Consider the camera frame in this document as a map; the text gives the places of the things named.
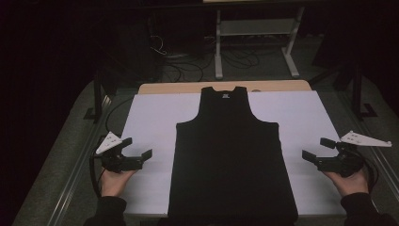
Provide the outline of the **white board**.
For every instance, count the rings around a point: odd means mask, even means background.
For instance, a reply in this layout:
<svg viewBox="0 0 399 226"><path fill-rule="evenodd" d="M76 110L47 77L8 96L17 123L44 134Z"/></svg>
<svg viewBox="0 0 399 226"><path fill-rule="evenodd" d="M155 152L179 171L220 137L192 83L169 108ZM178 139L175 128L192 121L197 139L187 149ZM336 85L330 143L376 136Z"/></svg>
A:
<svg viewBox="0 0 399 226"><path fill-rule="evenodd" d="M318 156L337 153L320 145L338 135L315 91L265 91L248 95L252 113L262 121L279 125L282 155L301 217L342 215L341 196L330 180L302 159L304 150ZM165 217L176 140L176 124L190 121L199 112L197 93L138 94L134 97L123 137L133 144L125 155L152 150L152 158L129 181L123 198L129 214Z"/></svg>

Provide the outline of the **black metal stand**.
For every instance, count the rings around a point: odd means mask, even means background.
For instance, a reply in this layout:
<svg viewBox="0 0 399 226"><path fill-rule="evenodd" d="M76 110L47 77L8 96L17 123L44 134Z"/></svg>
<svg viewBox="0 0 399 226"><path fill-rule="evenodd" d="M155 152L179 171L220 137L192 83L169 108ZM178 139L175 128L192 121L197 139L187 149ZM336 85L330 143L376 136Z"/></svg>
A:
<svg viewBox="0 0 399 226"><path fill-rule="evenodd" d="M110 72L96 71L93 75L94 107L87 110L84 119L97 123L103 115L104 98L114 95L117 88L117 80Z"/></svg>
<svg viewBox="0 0 399 226"><path fill-rule="evenodd" d="M355 64L352 83L352 111L359 121L363 121L364 118L376 117L377 114L372 106L361 101L361 92L362 73L359 64Z"/></svg>

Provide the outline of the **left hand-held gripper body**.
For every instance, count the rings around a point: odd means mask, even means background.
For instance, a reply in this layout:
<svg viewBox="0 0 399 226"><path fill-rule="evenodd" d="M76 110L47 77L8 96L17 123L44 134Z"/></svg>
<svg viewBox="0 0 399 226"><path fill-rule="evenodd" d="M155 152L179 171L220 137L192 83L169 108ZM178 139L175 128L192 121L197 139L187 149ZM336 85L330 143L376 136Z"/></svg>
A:
<svg viewBox="0 0 399 226"><path fill-rule="evenodd" d="M95 151L97 157L102 161L102 166L112 172L129 170L141 170L143 161L141 156L127 157L122 154L120 144L123 139L109 132L100 146Z"/></svg>

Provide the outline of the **grey metal stand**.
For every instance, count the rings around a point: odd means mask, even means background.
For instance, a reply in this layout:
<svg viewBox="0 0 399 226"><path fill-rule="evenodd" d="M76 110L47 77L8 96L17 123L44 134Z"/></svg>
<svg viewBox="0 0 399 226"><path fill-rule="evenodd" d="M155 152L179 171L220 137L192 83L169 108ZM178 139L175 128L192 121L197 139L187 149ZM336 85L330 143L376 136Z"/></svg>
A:
<svg viewBox="0 0 399 226"><path fill-rule="evenodd" d="M304 7L299 7L296 10L295 17L292 18L222 20L221 10L218 9L215 17L215 79L221 80L223 78L221 38L254 35L288 35L288 42L281 48L281 52L291 76L298 78L299 71L291 56L291 52L304 10Z"/></svg>

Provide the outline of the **metal floor rail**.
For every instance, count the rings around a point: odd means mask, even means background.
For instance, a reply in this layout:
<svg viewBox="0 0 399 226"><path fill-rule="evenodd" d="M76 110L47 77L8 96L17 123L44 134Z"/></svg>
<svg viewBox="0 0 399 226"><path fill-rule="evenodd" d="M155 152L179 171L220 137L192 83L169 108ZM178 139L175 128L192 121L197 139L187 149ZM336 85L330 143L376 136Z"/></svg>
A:
<svg viewBox="0 0 399 226"><path fill-rule="evenodd" d="M386 193L399 202L399 119L381 99L360 102L359 105L344 93L338 94L353 129L362 135L390 141L389 147L366 149L387 187Z"/></svg>
<svg viewBox="0 0 399 226"><path fill-rule="evenodd" d="M85 143L80 146L79 155L75 160L72 172L60 193L56 207L46 226L61 226L62 220L67 213L75 190L82 176L84 175L84 170L89 168L88 159L93 147L97 144L99 139L102 125L104 123L104 114L108 111L108 108L111 104L112 100L107 95L100 100L100 118L90 125L88 136L84 139Z"/></svg>

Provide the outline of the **black tank top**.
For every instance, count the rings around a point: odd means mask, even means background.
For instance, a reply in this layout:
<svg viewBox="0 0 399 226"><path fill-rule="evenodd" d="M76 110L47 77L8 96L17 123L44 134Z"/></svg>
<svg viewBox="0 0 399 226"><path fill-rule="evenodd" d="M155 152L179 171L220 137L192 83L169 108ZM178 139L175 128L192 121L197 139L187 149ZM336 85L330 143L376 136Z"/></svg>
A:
<svg viewBox="0 0 399 226"><path fill-rule="evenodd" d="M201 90L176 125L168 217L190 223L294 226L297 208L276 122L257 119L247 90Z"/></svg>

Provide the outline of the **person's right hand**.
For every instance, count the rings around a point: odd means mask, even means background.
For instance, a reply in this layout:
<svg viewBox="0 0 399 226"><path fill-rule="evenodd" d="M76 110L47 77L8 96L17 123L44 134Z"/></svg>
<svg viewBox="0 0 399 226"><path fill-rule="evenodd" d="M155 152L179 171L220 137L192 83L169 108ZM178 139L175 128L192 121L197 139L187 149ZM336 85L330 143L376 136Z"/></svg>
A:
<svg viewBox="0 0 399 226"><path fill-rule="evenodd" d="M324 172L324 174L332 181L342 197L355 193L369 193L367 177L362 169L346 178L336 172Z"/></svg>

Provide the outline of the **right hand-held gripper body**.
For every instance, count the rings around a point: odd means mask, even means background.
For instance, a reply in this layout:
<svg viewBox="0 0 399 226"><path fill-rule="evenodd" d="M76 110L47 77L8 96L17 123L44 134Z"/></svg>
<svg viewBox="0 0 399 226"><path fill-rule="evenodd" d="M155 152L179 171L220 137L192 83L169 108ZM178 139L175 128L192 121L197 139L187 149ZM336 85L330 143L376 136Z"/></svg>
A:
<svg viewBox="0 0 399 226"><path fill-rule="evenodd" d="M365 159L357 150L358 146L367 147L391 147L390 141L384 141L373 137L349 131L336 142L338 154L334 157L317 157L316 167L320 171L336 172L343 178L358 172L365 165Z"/></svg>

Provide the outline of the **person's left hand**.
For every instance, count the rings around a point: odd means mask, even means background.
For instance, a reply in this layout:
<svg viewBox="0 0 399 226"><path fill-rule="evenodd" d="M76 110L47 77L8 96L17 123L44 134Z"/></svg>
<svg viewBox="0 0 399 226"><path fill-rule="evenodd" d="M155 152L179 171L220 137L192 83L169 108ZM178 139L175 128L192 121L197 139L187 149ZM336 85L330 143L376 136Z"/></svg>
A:
<svg viewBox="0 0 399 226"><path fill-rule="evenodd" d="M116 173L106 169L101 177L101 196L119 197L135 173L135 170Z"/></svg>

